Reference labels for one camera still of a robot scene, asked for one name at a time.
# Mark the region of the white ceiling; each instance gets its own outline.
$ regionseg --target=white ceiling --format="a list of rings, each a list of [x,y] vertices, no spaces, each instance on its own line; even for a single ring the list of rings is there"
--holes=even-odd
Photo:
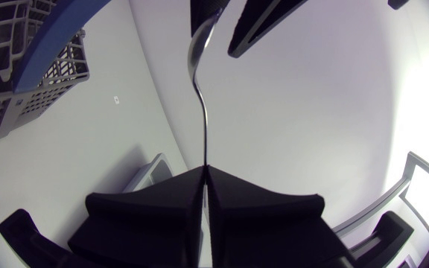
[[[406,131],[398,113],[407,71],[422,61],[413,5],[427,1],[394,11],[387,1],[310,0],[239,59],[227,48],[245,1],[231,1],[198,68],[209,164],[272,191],[321,194],[331,226],[365,208],[400,179],[412,150],[398,141]],[[183,158],[188,168],[200,166],[189,1],[130,4]]]

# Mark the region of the spoon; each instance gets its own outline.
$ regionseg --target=spoon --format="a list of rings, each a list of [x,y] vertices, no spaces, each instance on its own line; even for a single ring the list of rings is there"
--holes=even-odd
[[[205,101],[203,100],[203,95],[201,94],[200,87],[197,82],[197,67],[200,62],[201,54],[208,46],[209,40],[213,34],[213,29],[215,28],[216,22],[221,16],[223,9],[216,10],[213,15],[211,15],[202,25],[200,25],[197,31],[194,33],[193,38],[191,39],[190,48],[188,50],[188,73],[190,74],[191,83],[193,84],[194,91],[198,95],[198,99],[201,102],[201,107],[203,108],[203,118],[204,118],[204,166],[208,165],[208,114],[206,111]]]

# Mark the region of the white wall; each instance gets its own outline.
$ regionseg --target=white wall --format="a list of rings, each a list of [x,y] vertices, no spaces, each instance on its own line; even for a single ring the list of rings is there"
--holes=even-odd
[[[130,3],[183,158],[199,166],[202,114],[186,67],[189,1]],[[384,190],[398,73],[417,55],[414,43],[405,45],[414,41],[408,14],[384,1],[310,0],[233,59],[227,48],[244,3],[229,3],[198,69],[209,163],[272,191],[319,193],[335,226]]]
[[[64,247],[87,215],[87,194],[121,191],[160,152],[174,175],[186,171],[128,2],[111,1],[85,30],[89,81],[0,140],[0,222],[24,208]],[[1,235],[0,267],[23,267]]]

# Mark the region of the metal spoon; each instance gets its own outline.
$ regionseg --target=metal spoon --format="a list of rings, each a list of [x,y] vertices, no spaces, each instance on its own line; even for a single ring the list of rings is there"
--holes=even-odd
[[[220,18],[222,12],[223,10],[221,8],[216,10],[213,15],[211,15],[202,25],[199,26],[197,31],[194,33],[193,38],[191,39],[190,48],[188,50],[188,73],[190,74],[194,91],[197,93],[198,99],[200,99],[205,122],[204,166],[208,165],[208,114],[206,111],[205,101],[203,100],[203,95],[201,94],[200,87],[198,86],[196,75],[201,54],[208,46],[209,40],[213,33],[213,28],[215,27],[216,22]]]

